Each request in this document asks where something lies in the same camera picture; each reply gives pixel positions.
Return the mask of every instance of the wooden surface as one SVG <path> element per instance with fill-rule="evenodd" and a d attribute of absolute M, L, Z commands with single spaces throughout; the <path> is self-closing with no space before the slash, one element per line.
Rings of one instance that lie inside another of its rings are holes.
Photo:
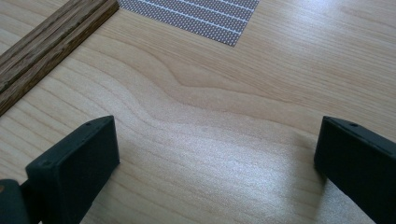
<path fill-rule="evenodd" d="M 1 0 L 0 52 L 66 1 Z M 0 178 L 116 117 L 83 223 L 372 223 L 313 155 L 323 115 L 396 141 L 393 0 L 261 0 L 235 48 L 119 10 L 0 118 Z"/>
<path fill-rule="evenodd" d="M 119 9 L 70 0 L 0 57 L 0 116 Z"/>

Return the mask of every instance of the dark wooden strip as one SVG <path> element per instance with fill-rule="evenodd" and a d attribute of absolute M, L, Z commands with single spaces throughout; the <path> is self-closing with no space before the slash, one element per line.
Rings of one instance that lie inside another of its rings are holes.
<path fill-rule="evenodd" d="M 21 59 L 14 65 L 0 67 L 0 93 L 17 80 L 24 72 L 37 63 L 52 48 L 72 33 L 83 21 L 96 11 L 106 0 L 85 0 L 82 5 L 71 8 L 70 13 L 62 17 L 59 26 L 51 27 L 53 33 L 39 35 L 33 42 L 32 49 L 22 51 Z"/>
<path fill-rule="evenodd" d="M 21 53 L 24 49 L 28 48 L 28 45 L 32 43 L 39 35 L 42 35 L 43 32 L 46 32 L 50 27 L 56 22 L 59 21 L 64 15 L 67 15 L 71 9 L 78 8 L 78 5 L 81 4 L 82 1 L 71 0 L 60 7 L 57 11 L 55 11 L 52 15 L 50 15 L 46 20 L 41 22 L 35 29 L 33 29 L 29 34 L 24 36 L 18 43 L 9 48 L 6 52 L 2 54 L 0 57 L 0 67 L 6 66 L 9 67 L 10 63 L 15 62 L 15 57 Z"/>
<path fill-rule="evenodd" d="M 119 9 L 117 0 L 107 0 L 70 35 L 51 49 L 43 58 L 0 94 L 0 116 L 69 55 L 79 44 L 99 28 Z"/>

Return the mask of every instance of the black plastic clamp jaw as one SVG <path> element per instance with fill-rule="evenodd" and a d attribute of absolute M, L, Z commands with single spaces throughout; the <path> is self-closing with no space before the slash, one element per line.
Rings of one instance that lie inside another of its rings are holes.
<path fill-rule="evenodd" d="M 358 124 L 324 117 L 315 166 L 374 222 L 396 223 L 396 144 Z"/>
<path fill-rule="evenodd" d="M 77 224 L 120 164 L 113 116 L 89 121 L 26 167 L 0 180 L 0 224 Z"/>

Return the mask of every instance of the wooden table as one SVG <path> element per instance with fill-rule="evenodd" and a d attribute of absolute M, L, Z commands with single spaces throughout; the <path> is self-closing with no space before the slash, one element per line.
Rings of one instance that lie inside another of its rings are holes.
<path fill-rule="evenodd" d="M 0 0 L 0 53 L 66 0 Z M 114 115 L 83 223 L 372 223 L 313 168 L 322 116 L 396 141 L 393 0 L 261 0 L 235 48 L 121 9 L 0 118 L 0 178 Z"/>

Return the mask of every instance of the perforated mat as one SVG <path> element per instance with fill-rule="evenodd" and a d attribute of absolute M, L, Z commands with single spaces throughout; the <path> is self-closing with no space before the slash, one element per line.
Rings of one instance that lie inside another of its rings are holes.
<path fill-rule="evenodd" d="M 143 16 L 234 46 L 260 0 L 119 0 Z"/>

